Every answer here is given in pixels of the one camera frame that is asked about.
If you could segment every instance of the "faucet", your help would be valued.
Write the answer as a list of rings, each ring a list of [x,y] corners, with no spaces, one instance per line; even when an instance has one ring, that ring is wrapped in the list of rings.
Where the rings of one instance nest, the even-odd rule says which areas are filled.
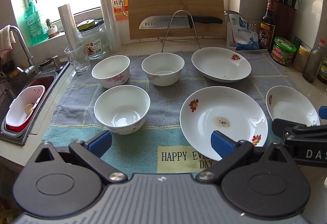
[[[30,65],[30,66],[24,68],[23,71],[25,71],[26,73],[31,72],[34,74],[41,73],[39,65],[37,64],[36,60],[34,59],[34,56],[29,52],[29,49],[26,46],[26,43],[22,37],[22,33],[20,32],[19,28],[15,27],[15,26],[10,26],[9,30],[16,32],[16,34],[18,36],[18,40],[19,40],[20,44],[22,45],[22,49],[24,50],[26,57],[27,57],[27,61]]]

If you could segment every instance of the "stainless steel sink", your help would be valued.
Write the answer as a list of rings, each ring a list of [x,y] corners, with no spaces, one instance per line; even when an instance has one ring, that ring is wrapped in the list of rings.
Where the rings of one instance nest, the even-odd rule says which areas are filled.
[[[62,65],[64,67],[59,73],[55,71],[55,67],[53,67],[53,65],[52,66],[49,65],[49,66],[42,67],[42,72],[31,79],[28,78],[27,76],[20,77],[18,75],[17,79],[10,82],[11,88],[7,90],[6,98],[0,106],[0,123],[1,123],[0,139],[14,142],[20,145],[25,144],[26,139],[33,128],[33,124],[35,123],[39,115],[39,112],[41,111],[52,89],[55,87],[62,74],[66,71],[67,67],[69,66],[69,63],[63,62]],[[21,132],[13,132],[11,130],[8,130],[6,128],[6,114],[9,110],[10,104],[22,90],[24,90],[29,86],[35,86],[35,85],[45,86],[45,94],[41,99],[39,105],[35,109],[29,124]]]

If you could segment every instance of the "bamboo cutting board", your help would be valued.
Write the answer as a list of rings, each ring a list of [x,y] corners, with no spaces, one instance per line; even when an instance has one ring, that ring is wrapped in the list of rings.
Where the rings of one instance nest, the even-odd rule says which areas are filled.
[[[178,10],[187,10],[192,15],[214,16],[224,20],[224,0],[128,0],[130,39],[166,36],[166,29],[139,29],[139,25],[146,17],[172,16]],[[226,37],[226,22],[223,24],[195,23],[195,27],[198,36]],[[168,36],[194,36],[194,30],[170,29]]]

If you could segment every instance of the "small potted plant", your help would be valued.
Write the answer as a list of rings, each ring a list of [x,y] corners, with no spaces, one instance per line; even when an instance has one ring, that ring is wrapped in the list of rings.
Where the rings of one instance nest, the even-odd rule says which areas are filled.
[[[59,34],[57,26],[53,25],[50,22],[50,19],[46,20],[46,25],[48,26],[48,36],[49,36],[49,38],[52,38],[52,37]]]

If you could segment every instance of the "countertop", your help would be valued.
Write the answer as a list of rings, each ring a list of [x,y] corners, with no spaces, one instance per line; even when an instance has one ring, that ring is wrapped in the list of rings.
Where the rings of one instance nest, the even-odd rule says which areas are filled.
[[[200,39],[201,48],[205,47],[226,47],[225,39]],[[161,52],[162,43],[160,41],[150,41],[122,45],[122,49],[112,55],[144,55]],[[164,52],[196,51],[199,46],[196,41],[191,42],[166,42]],[[300,91],[310,100],[313,106],[318,110],[320,106],[327,105],[326,85],[316,80],[310,84],[305,81],[302,74],[296,71],[292,66],[283,67],[284,71],[298,86]],[[0,142],[0,163],[3,163],[9,169],[19,172],[26,164],[32,153],[41,143],[42,137],[50,125],[53,111],[56,108],[60,98],[69,86],[75,71],[70,66],[63,74],[58,84],[51,92],[49,98],[44,104],[31,133],[24,146],[19,146],[7,141]]]

